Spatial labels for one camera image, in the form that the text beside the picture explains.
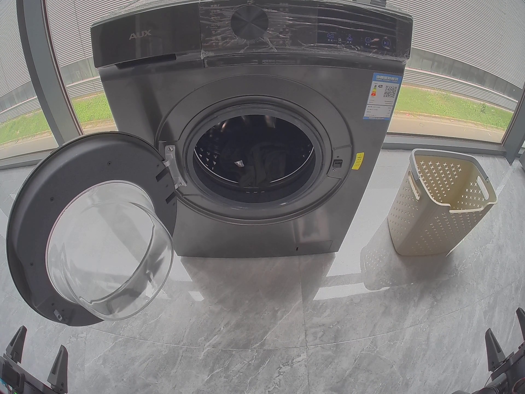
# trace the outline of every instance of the rotary knob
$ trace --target rotary knob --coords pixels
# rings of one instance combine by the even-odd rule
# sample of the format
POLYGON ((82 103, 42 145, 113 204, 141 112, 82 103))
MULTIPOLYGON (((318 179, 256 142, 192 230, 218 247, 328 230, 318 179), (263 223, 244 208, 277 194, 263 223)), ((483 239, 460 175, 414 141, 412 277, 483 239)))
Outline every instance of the rotary knob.
POLYGON ((263 36, 268 29, 268 16, 260 7, 242 6, 233 13, 231 25, 235 35, 252 41, 263 36))

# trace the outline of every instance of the aux logo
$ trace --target aux logo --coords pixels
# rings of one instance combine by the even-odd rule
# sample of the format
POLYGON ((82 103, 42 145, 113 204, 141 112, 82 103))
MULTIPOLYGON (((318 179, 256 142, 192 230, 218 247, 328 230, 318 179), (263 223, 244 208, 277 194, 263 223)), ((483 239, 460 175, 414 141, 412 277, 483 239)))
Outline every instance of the aux logo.
POLYGON ((137 32, 136 34, 131 34, 129 39, 139 39, 147 35, 151 36, 151 30, 143 30, 142 32, 137 32))

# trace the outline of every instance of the yellow sticker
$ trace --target yellow sticker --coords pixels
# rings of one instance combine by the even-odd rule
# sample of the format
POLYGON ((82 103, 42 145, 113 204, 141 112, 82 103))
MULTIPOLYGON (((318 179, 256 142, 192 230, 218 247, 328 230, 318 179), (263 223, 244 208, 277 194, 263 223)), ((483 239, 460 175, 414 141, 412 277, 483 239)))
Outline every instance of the yellow sticker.
POLYGON ((355 155, 355 162, 352 169, 359 169, 361 167, 361 163, 363 163, 364 158, 364 152, 360 152, 357 155, 355 155))

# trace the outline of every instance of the qr code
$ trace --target qr code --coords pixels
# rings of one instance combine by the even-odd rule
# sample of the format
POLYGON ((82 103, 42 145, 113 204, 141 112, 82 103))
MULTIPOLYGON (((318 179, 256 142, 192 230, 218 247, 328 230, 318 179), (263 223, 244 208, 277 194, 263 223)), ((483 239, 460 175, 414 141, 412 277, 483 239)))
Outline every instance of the qr code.
POLYGON ((385 86, 383 97, 384 98, 395 98, 396 92, 397 92, 397 86, 385 86))

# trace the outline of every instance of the door hinge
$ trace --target door hinge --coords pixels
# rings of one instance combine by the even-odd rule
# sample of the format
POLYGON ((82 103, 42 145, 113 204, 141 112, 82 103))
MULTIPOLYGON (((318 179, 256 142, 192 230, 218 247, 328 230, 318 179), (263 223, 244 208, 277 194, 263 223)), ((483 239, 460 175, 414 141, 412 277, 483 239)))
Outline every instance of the door hinge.
POLYGON ((177 157, 175 155, 175 146, 174 145, 168 145, 164 148, 165 155, 164 158, 166 159, 164 161, 164 165, 170 170, 171 176, 173 178, 173 182, 175 183, 175 189, 179 188, 180 186, 186 187, 186 181, 182 178, 182 175, 180 174, 179 166, 177 165, 177 157))

